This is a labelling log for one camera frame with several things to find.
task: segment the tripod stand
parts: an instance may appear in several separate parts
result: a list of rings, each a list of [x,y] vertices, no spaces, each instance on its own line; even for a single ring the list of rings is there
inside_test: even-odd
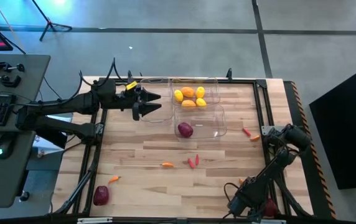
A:
[[[44,17],[44,19],[47,21],[47,26],[45,27],[44,31],[41,34],[40,37],[40,41],[42,41],[42,39],[44,38],[45,33],[48,31],[49,27],[51,27],[54,32],[56,32],[57,30],[55,30],[55,27],[64,27],[67,28],[66,31],[70,31],[71,29],[73,29],[71,26],[66,26],[66,25],[62,25],[62,24],[56,24],[54,22],[51,22],[51,20],[42,12],[41,8],[39,7],[39,5],[36,3],[35,0],[32,0],[33,3],[35,4],[35,6],[37,7],[37,9],[40,11],[40,13],[42,14],[42,16]]]

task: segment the small pepper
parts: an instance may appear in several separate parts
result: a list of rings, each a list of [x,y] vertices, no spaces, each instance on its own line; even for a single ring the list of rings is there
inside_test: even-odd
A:
[[[255,136],[255,137],[252,137],[252,138],[250,139],[250,141],[257,141],[257,140],[259,140],[260,137],[261,137],[260,135],[257,135],[257,136]]]
[[[193,165],[193,162],[190,158],[188,158],[188,163],[190,165],[190,168],[195,169],[195,165]]]
[[[112,178],[109,180],[108,184],[113,183],[114,181],[118,180],[119,178],[120,178],[120,177],[118,177],[118,176],[112,177]]]
[[[247,129],[242,128],[242,130],[243,130],[243,131],[247,134],[247,136],[248,136],[248,137],[250,137],[250,136],[251,136],[250,132],[249,132],[249,131],[247,131]]]
[[[174,165],[170,162],[163,162],[161,165],[164,167],[174,167]]]

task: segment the onion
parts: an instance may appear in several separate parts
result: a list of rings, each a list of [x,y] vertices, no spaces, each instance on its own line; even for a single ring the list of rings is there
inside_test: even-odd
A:
[[[193,128],[185,122],[178,124],[178,131],[184,138],[189,138],[193,134]]]
[[[93,195],[94,205],[106,205],[109,201],[109,189],[107,186],[98,186]]]

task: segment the red chili pepper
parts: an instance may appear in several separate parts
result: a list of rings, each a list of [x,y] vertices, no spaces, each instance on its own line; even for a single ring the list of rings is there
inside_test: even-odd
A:
[[[243,130],[243,131],[247,134],[247,136],[248,136],[248,137],[250,137],[250,136],[251,136],[250,132],[249,132],[249,131],[247,131],[247,129],[243,128],[242,130]]]
[[[193,162],[192,160],[190,160],[190,158],[188,158],[188,163],[190,165],[190,168],[195,169],[195,165],[193,165]]]

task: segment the desk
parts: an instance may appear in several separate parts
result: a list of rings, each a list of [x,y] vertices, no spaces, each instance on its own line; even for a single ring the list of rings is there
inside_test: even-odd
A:
[[[85,78],[97,80],[99,77]],[[275,125],[291,123],[283,81],[270,79],[267,84]],[[89,90],[89,86],[83,85],[80,92]],[[121,178],[109,185],[109,203],[100,207],[93,205],[90,215],[199,218],[226,215],[224,183],[238,184],[239,178],[258,174],[265,162],[261,142],[251,142],[241,130],[246,127],[252,134],[260,134],[252,86],[221,84],[219,90],[228,129],[219,142],[179,142],[173,124],[154,128],[133,121],[131,110],[109,110],[95,186],[107,185],[114,175]],[[89,123],[90,116],[75,114],[73,122]],[[52,199],[54,208],[59,208],[77,185],[84,147],[77,146],[63,156]],[[194,159],[196,154],[200,164],[192,170],[186,161],[188,157]],[[173,162],[175,168],[160,167],[165,161]],[[284,176],[294,197],[312,213],[300,158],[285,169]],[[228,188],[229,196],[234,192],[235,189]],[[87,188],[84,188],[80,211],[86,194]],[[280,191],[277,190],[277,194],[282,210]]]
[[[11,72],[11,76],[19,75],[22,78],[16,88],[6,88],[0,84],[0,91],[10,91],[35,100],[49,60],[48,55],[0,54],[0,62],[8,62],[12,66],[22,63],[26,68],[24,73],[15,70]],[[16,103],[27,103],[27,100],[17,97]],[[11,113],[7,124],[0,126],[0,137],[5,131],[18,131],[15,127],[15,117]],[[33,131],[20,133],[10,158],[0,160],[0,207],[10,207],[18,194],[34,137]]]

